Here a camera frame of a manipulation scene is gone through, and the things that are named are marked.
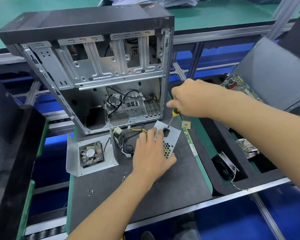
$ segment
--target person's left hand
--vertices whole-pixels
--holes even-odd
[[[146,179],[150,186],[177,161],[174,153],[165,158],[164,133],[160,129],[155,140],[156,131],[157,128],[153,127],[148,133],[140,133],[133,155],[132,173]]]

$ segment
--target white connector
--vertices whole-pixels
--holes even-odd
[[[120,129],[119,127],[116,127],[114,130],[115,130],[116,133],[118,133],[119,135],[122,133],[122,129]]]

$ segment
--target green tabletop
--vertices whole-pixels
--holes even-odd
[[[0,28],[23,12],[95,7],[99,0],[0,0]],[[200,1],[196,7],[171,7],[175,30],[211,28],[272,21],[278,5],[247,0]],[[0,49],[5,48],[0,40]]]

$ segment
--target motherboard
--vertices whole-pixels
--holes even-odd
[[[238,74],[227,77],[220,86],[234,91],[241,91],[263,103],[262,99],[246,84]]]

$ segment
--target yellow screwdriver handle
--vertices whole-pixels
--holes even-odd
[[[172,116],[173,116],[173,117],[177,117],[178,115],[180,115],[180,110],[178,110],[177,108],[175,108],[175,109],[172,111]]]

